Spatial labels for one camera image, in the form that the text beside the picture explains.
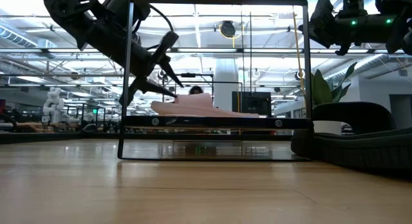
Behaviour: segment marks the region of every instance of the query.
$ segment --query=pink fabric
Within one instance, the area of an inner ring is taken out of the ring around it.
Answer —
[[[237,113],[215,108],[212,104],[212,97],[208,93],[178,95],[174,104],[153,101],[151,108],[159,115],[259,118],[258,114]]]

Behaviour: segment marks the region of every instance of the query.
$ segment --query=potted plant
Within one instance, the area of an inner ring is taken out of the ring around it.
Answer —
[[[345,76],[339,82],[339,84],[333,88],[322,76],[320,70],[316,70],[315,75],[311,73],[312,80],[312,99],[313,106],[318,106],[325,103],[339,102],[343,96],[346,95],[351,84],[343,87],[343,82],[350,77],[355,71],[357,62],[352,64],[348,70],[346,70]],[[341,123],[334,121],[314,121],[315,132],[317,133],[333,133],[340,135]]]

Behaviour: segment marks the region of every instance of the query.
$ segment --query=dark hair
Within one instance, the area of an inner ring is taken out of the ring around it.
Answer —
[[[189,94],[190,94],[190,95],[197,94],[197,93],[203,93],[203,90],[201,89],[200,86],[193,86],[193,87],[191,88],[191,90],[189,91]]]

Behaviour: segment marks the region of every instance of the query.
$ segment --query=black monitor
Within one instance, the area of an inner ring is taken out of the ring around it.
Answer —
[[[232,110],[272,117],[270,92],[232,92]]]

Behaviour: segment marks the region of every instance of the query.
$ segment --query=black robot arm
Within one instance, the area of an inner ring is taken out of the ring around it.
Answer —
[[[403,49],[412,55],[412,0],[376,0],[380,14],[368,15],[363,0],[343,0],[343,9],[333,16],[330,0],[318,0],[309,22],[312,40],[329,48],[341,47],[337,55],[347,54],[352,44],[386,44],[389,53]]]
[[[106,0],[103,4],[98,0],[44,0],[44,4],[51,18],[76,39],[80,50],[90,44],[121,67],[126,67],[128,0]],[[138,20],[138,24],[133,32],[130,72],[136,78],[129,87],[127,105],[131,103],[137,90],[176,97],[169,90],[147,80],[157,64],[183,87],[169,64],[170,57],[165,54],[166,50],[178,40],[179,36],[176,33],[172,30],[167,32],[160,44],[155,46],[158,48],[153,54],[140,45],[136,31],[140,23],[149,15],[151,8],[153,7],[147,3],[135,4],[133,23]],[[90,16],[88,11],[93,13],[96,19]]]

